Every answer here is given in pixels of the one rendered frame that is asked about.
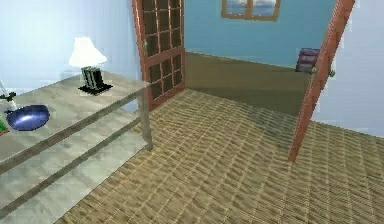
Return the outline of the brown glazed room door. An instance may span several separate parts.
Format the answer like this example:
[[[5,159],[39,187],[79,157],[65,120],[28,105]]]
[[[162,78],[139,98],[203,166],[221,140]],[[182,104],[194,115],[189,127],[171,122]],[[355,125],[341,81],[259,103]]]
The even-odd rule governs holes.
[[[145,96],[153,110],[185,89],[183,0],[132,0]],[[143,41],[148,55],[143,54]]]

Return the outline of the white shade table lamp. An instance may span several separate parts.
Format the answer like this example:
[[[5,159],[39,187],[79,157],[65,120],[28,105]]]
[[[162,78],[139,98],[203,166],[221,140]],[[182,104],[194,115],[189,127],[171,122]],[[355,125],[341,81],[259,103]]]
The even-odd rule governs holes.
[[[100,64],[107,58],[94,46],[89,37],[76,37],[73,51],[69,58],[72,67],[81,69],[81,79],[84,83],[80,90],[91,95],[98,95],[112,88],[112,85],[103,81]]]

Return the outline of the grey wooden table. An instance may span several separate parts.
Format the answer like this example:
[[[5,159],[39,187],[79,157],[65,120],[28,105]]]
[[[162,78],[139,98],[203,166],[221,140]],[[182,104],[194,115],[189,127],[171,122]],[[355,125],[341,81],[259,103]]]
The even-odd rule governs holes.
[[[152,148],[146,82],[105,72],[97,96],[73,76],[15,98],[49,121],[0,136],[0,224],[53,224],[142,149]]]

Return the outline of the brown framed window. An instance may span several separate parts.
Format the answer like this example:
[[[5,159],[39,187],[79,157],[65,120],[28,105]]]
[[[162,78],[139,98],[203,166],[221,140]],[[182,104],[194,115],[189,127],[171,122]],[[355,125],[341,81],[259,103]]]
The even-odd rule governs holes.
[[[222,0],[221,17],[275,22],[281,0]]]

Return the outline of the white candle with black holder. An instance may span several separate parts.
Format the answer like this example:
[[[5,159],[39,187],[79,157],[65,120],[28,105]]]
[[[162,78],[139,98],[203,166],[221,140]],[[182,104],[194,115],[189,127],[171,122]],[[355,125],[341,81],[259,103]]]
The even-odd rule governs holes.
[[[3,94],[0,95],[0,99],[4,99],[8,102],[9,104],[9,107],[8,107],[8,111],[15,111],[17,109],[17,105],[14,101],[14,98],[16,97],[16,93],[15,92],[9,92],[3,81],[0,79],[0,89],[2,90]]]

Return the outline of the brass door knob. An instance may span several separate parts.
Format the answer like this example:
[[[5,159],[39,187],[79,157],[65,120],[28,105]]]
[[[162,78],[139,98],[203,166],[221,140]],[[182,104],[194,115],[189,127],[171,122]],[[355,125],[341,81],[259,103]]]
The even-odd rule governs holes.
[[[317,72],[318,72],[318,69],[317,69],[316,67],[313,67],[313,68],[310,69],[309,74],[311,74],[311,75],[316,75]],[[336,74],[336,72],[335,72],[335,70],[333,70],[333,69],[330,69],[330,70],[328,71],[328,77],[334,77],[335,74]]]

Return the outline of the brown wooden room door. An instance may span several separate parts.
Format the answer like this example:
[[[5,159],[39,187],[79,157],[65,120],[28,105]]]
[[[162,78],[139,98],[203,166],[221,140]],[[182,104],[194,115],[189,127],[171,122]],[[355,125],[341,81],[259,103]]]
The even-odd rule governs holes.
[[[309,127],[321,91],[330,77],[331,65],[356,0],[336,0],[317,62],[312,69],[297,117],[288,160],[294,162]]]

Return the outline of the dark blue bowl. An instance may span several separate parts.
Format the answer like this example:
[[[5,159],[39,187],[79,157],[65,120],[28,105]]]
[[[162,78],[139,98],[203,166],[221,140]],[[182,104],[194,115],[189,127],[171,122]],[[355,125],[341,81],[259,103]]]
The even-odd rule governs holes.
[[[50,119],[45,105],[29,105],[9,112],[6,121],[16,131],[34,131],[44,126]]]

